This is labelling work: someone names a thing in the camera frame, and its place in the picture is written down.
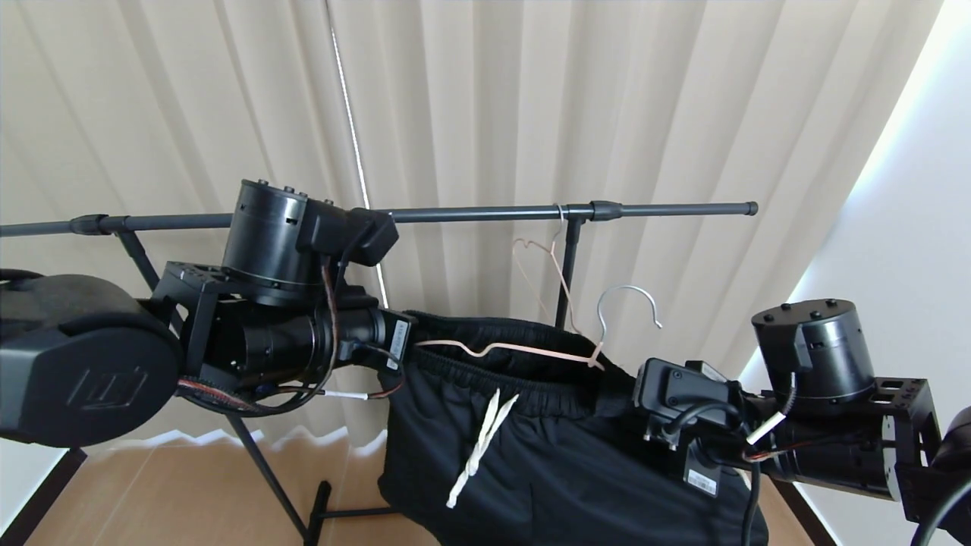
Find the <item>white cable tie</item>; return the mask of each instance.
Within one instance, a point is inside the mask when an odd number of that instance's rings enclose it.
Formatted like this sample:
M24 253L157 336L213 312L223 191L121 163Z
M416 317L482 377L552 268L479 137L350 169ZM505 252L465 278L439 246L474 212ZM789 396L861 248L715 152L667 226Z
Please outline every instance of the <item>white cable tie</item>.
M452 490L449 492L449 500L445 503L447 507L455 508L455 504L458 502L458 495L462 493L462 489L468 483L469 478L475 476L476 472L479 471L479 461L486 454L488 444L492 441L492 436L495 435L496 430L499 429L502 422L506 420L509 412L513 409L513 404L516 403L518 398L519 395L516 394L500 408L499 390L495 390L495 394L489 400L488 408L485 410L483 425L479 430L479 441L472 448L472 454L469 456L469 460L465 462L462 473L455 479L455 485L452 486Z
M761 440L762 436L768 434L769 431L771 431L773 428L778 426L779 423L781 423L785 419L786 419L786 414L776 412L776 414L770 417L768 421L763 423L761 427L756 428L752 434L749 434L749 437L746 438L745 441L749 442L749 445L751 446L755 445L755 442L757 442L758 440Z
M341 391L324 391L324 396L337 396L339 398L357 398L358 400L367 400L367 392L341 392Z

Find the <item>elastic waistband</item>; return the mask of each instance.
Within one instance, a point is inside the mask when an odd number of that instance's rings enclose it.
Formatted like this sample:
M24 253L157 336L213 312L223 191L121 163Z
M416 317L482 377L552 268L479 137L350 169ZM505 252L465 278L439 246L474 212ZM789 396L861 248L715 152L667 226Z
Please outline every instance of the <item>elastic waistband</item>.
M504 342L579 356L592 355L595 349L585 337L547 324L407 313L419 319L413 329L416 342L453 339L475 351L489 343ZM496 389L503 400L519 394L513 412L526 416L582 419L619 415L632 405L634 378L603 354L597 361L604 366L603 371L581 362L506 349L493 349L483 358L474 358L455 347L413 346L406 363L486 397Z

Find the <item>wooden floor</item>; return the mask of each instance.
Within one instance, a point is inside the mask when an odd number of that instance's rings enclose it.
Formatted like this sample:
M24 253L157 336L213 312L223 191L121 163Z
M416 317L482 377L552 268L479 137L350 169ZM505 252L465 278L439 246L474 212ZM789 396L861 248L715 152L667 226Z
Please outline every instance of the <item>wooden floor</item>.
M261 445L297 510L306 518L327 480L328 508L385 503L377 479L384 444L364 452L347 437L321 445L313 438ZM763 487L762 510L772 544L812 542L779 494ZM205 446L176 441L153 449L111 450L88 458L27 546L299 545L301 540L242 447L228 439ZM432 546L434 538L401 516L331 520L320 544Z

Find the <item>white wall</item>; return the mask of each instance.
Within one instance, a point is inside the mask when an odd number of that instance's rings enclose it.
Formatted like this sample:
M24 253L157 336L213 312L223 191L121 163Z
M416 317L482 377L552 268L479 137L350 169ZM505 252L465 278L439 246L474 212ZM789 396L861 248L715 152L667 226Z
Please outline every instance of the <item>white wall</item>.
M66 451L0 439L0 533Z
M941 427L971 405L971 2L949 0L881 142L792 301L855 302L878 375L926 377ZM743 374L768 386L760 356ZM908 544L901 507L803 491L847 545ZM956 544L938 531L935 545Z

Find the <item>robotic arm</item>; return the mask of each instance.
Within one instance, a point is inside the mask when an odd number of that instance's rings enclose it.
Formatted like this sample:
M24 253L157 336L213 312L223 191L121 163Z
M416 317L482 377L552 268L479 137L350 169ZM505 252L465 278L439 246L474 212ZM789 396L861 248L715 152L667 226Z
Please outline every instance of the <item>robotic arm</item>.
M99 220L72 230L96 233ZM403 381L414 321L344 280L348 263L377 264L397 238L388 214L244 181L222 264L168 262L149 299L92 277L0 270L0 437L91 445L172 395L237 417L315 395L387 396L323 386L350 364ZM723 465L758 468L900 501L921 522L916 543L940 527L971 544L971 408L942 439L925 380L875 376L849 301L784 304L753 325L771 392L744 392L702 361L641 367L632 397L646 437L676 452L674 476L717 495Z

